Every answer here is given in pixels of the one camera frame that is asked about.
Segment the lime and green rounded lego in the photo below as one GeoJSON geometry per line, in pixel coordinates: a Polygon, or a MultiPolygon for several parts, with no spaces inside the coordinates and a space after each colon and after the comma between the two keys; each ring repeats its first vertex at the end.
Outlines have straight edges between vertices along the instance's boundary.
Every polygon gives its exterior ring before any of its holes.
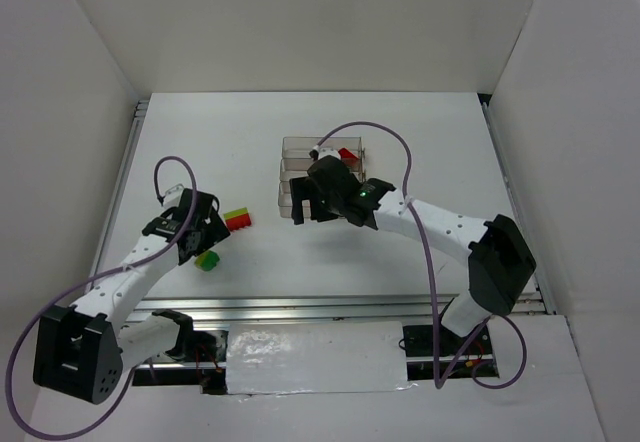
{"type": "Polygon", "coordinates": [[[207,250],[196,257],[194,265],[204,272],[209,272],[216,268],[219,262],[219,255],[215,251],[207,250]]]}

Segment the red lego brick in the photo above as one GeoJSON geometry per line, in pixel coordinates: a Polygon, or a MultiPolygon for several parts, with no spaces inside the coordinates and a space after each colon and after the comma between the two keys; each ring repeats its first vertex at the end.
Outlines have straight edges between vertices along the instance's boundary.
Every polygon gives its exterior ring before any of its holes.
{"type": "Polygon", "coordinates": [[[358,161],[359,158],[347,148],[341,148],[338,150],[339,156],[343,161],[358,161]]]}

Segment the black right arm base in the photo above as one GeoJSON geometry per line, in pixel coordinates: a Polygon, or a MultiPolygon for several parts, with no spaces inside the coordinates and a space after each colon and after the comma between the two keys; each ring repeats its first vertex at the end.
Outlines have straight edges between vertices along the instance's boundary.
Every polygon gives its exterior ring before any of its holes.
{"type": "MultiPolygon", "coordinates": [[[[433,356],[433,330],[431,325],[405,325],[403,336],[398,346],[407,357],[433,356]]],[[[439,353],[441,357],[453,357],[462,347],[466,337],[459,337],[446,328],[442,328],[439,336],[439,353]]],[[[484,359],[493,356],[493,347],[488,328],[485,327],[465,349],[462,358],[466,360],[484,359]]]]}

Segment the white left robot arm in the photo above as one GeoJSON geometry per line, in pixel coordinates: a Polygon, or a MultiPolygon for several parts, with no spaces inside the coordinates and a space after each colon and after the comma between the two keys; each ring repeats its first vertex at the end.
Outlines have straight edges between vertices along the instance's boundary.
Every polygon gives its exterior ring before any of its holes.
{"type": "Polygon", "coordinates": [[[229,237],[218,206],[216,196],[184,189],[143,228],[118,273],[70,306],[47,309],[39,319],[34,382],[100,404],[125,371],[155,356],[214,360],[218,337],[195,330],[184,313],[158,309],[142,322],[127,319],[161,278],[229,237]]]}

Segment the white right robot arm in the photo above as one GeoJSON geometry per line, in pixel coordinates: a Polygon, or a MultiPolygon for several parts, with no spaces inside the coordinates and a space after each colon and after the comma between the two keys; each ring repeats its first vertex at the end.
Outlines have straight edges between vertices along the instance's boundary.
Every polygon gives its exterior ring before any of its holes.
{"type": "Polygon", "coordinates": [[[303,204],[308,203],[313,221],[343,218],[357,227],[426,242],[466,267],[468,288],[441,316],[444,328],[459,337],[490,316],[509,315],[537,268],[510,217],[466,217],[416,200],[389,182],[361,182],[332,155],[312,163],[305,176],[292,178],[289,188],[296,225],[304,222],[303,204]]]}

